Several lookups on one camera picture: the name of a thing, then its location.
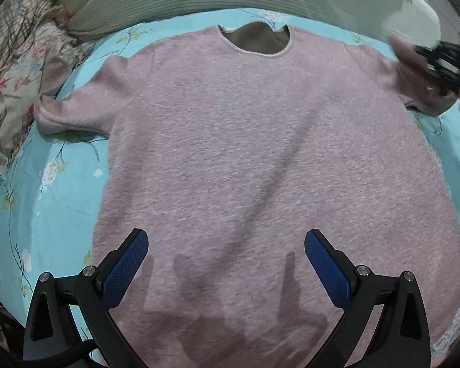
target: metal screw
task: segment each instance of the metal screw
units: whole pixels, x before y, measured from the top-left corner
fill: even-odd
[[[404,278],[408,281],[414,281],[414,274],[412,274],[410,271],[405,271]]]
[[[93,265],[88,265],[82,270],[82,274],[86,277],[93,275],[94,272],[96,272],[96,268]]]
[[[367,277],[368,275],[370,275],[370,269],[365,265],[359,265],[358,267],[356,267],[356,269],[358,271],[358,274],[362,277]]]
[[[49,279],[49,272],[43,272],[43,274],[39,276],[39,282],[46,282],[48,279]]]

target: blue bedsheet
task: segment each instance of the blue bedsheet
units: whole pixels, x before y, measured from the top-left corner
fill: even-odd
[[[275,28],[288,23],[349,44],[370,44],[393,57],[384,43],[321,22],[257,9],[220,10],[143,23],[105,37],[70,76],[59,98],[89,81],[109,55],[129,57],[158,39],[257,20]],[[415,113],[413,119],[443,166],[460,218],[459,103],[440,117]],[[0,178],[0,301],[22,324],[42,272],[76,275],[92,262],[92,232],[108,175],[106,153],[102,137],[72,132],[46,138],[33,125],[19,157]],[[74,315],[82,336],[88,337],[79,312]]]

